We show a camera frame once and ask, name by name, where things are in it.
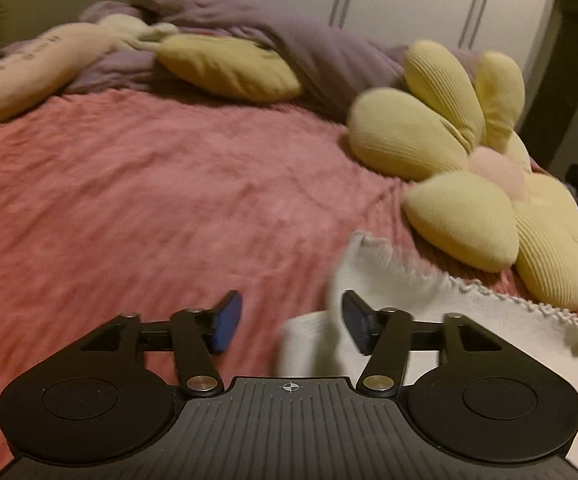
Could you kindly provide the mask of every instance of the flower-shaped pillow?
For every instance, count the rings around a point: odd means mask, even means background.
[[[485,52],[475,82],[443,46],[406,55],[411,94],[372,89],[354,103],[349,142],[369,168],[423,181],[404,197],[411,226],[487,272],[515,265],[534,296],[578,310],[578,206],[555,178],[533,173],[514,132],[524,107],[518,66]]]

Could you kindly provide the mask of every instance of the white towel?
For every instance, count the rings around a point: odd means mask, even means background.
[[[422,271],[388,240],[355,234],[332,280],[328,310],[290,320],[280,353],[282,377],[348,376],[355,384],[368,357],[342,322],[340,301],[355,290],[375,309],[394,306],[416,320],[442,321],[459,312],[564,377],[578,391],[578,316],[550,305],[496,294],[443,272]],[[406,384],[437,365],[435,352],[412,352]],[[567,458],[578,467],[578,436]]]

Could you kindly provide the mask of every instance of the bed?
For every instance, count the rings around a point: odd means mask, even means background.
[[[0,0],[0,48],[94,1]],[[0,391],[115,314],[165,319],[230,289],[245,308],[221,374],[272,374],[283,323],[324,308],[358,229],[530,298],[511,270],[476,271],[412,234],[400,212],[410,184],[357,164],[344,133],[297,104],[255,107],[188,88],[56,95],[0,124]],[[148,365],[174,380],[169,356]],[[0,468],[9,459],[0,434]]]

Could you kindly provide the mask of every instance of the wardrobe handle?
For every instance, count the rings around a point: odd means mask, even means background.
[[[478,20],[476,22],[476,28],[473,30],[473,36],[471,37],[471,41],[469,41],[469,50],[473,48],[473,44],[476,42],[476,36],[478,35],[478,31],[480,30],[480,23],[482,22],[482,15],[485,13],[486,4],[488,0],[484,0],[482,2],[482,8],[480,9],[480,13],[478,15]]]
[[[465,36],[467,35],[467,29],[469,28],[469,22],[471,21],[471,16],[473,15],[473,9],[476,6],[477,0],[471,0],[471,5],[469,7],[469,12],[467,12],[467,19],[464,21],[464,27],[462,27],[462,34],[460,34],[460,41],[458,41],[458,48],[462,48],[464,44]]]

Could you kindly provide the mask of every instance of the scalloped trim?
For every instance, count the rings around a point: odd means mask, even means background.
[[[386,238],[374,238],[373,235],[366,231],[358,231],[354,234],[354,241],[358,248],[362,248],[362,257],[371,254],[372,259],[376,258],[377,262],[383,264],[386,270],[402,272],[410,275],[412,278],[439,279],[445,282],[451,288],[457,288],[460,292],[475,292],[482,296],[495,296],[498,300],[509,301],[519,306],[525,307],[530,312],[539,312],[544,317],[557,317],[560,321],[567,323],[578,330],[578,314],[571,312],[566,308],[557,308],[547,303],[533,303],[533,301],[494,292],[480,282],[473,280],[466,282],[461,278],[451,276],[443,270],[437,270],[419,256],[411,251],[402,248],[394,248],[390,240]]]

